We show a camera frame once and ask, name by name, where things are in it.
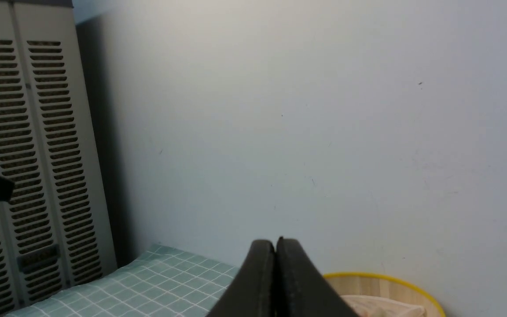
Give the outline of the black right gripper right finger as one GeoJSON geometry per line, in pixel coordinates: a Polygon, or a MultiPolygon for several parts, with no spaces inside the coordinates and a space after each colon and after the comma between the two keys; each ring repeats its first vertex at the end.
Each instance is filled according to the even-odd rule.
{"type": "Polygon", "coordinates": [[[276,243],[277,317],[356,317],[312,263],[301,243],[280,237],[276,243]]]}

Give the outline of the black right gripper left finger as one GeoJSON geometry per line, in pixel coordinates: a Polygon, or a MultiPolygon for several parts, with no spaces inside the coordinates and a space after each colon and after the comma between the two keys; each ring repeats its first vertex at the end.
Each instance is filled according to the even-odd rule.
{"type": "Polygon", "coordinates": [[[275,249],[269,240],[254,240],[237,275],[209,317],[273,317],[275,249]]]}

